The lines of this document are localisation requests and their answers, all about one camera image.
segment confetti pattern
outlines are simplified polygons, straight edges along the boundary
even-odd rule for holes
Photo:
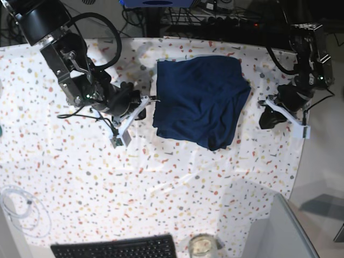
[[[96,65],[110,60],[116,45],[89,40]],[[226,150],[211,152],[192,142],[161,139],[147,119],[130,127],[128,149],[113,149],[102,122],[57,119],[75,111],[66,104],[54,73],[38,47],[0,48],[0,187],[13,184],[33,193],[52,218],[49,236],[30,244],[109,241],[171,233],[178,257],[188,257],[196,234],[216,235],[222,257],[240,257],[252,222],[269,215],[275,193],[289,198],[303,140],[292,125],[259,129],[259,99],[286,84],[264,48],[214,41],[124,39],[120,61],[108,72],[113,83],[134,82],[156,93],[156,61],[202,55],[241,61],[252,92]],[[275,52],[287,69],[295,56]],[[84,109],[84,114],[92,115]],[[15,202],[20,209],[21,203]],[[41,219],[42,234],[44,218]]]

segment folded cloth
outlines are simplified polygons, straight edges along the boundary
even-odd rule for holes
[[[156,134],[196,142],[211,151],[225,149],[233,141],[249,93],[238,59],[202,56],[158,62]]]

